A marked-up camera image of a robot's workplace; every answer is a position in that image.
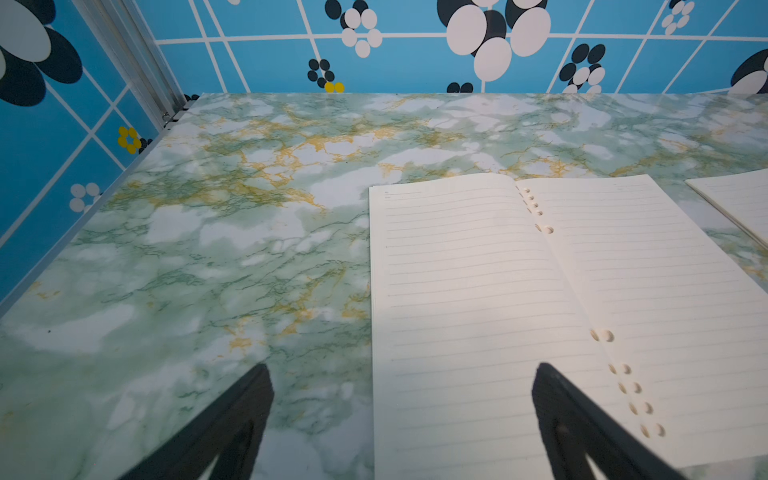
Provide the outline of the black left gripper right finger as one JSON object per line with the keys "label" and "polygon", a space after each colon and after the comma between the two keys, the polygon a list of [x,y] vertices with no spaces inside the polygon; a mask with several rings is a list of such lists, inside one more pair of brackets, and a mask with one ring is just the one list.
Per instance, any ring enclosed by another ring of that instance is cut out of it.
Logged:
{"label": "black left gripper right finger", "polygon": [[541,363],[532,400],[543,445],[556,479],[681,479],[601,407],[549,363]]}

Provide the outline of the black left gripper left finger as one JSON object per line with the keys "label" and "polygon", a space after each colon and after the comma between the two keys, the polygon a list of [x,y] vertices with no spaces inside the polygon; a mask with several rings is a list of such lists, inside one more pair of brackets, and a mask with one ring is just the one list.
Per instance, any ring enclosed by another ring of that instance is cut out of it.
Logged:
{"label": "black left gripper left finger", "polygon": [[269,369],[258,364],[122,477],[250,478],[273,400]]}

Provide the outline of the green cover notebook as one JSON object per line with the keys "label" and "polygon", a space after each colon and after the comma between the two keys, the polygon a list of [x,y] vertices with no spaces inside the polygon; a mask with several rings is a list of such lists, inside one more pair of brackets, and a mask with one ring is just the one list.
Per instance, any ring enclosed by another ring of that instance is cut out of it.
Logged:
{"label": "green cover notebook", "polygon": [[375,475],[543,479],[562,372],[676,467],[767,452],[767,295],[646,175],[369,191]]}

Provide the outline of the orange cover notebook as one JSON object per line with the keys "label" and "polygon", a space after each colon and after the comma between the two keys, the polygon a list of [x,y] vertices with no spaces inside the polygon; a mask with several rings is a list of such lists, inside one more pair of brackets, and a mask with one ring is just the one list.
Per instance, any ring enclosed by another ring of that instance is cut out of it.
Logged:
{"label": "orange cover notebook", "polygon": [[689,179],[685,183],[767,248],[767,170]]}

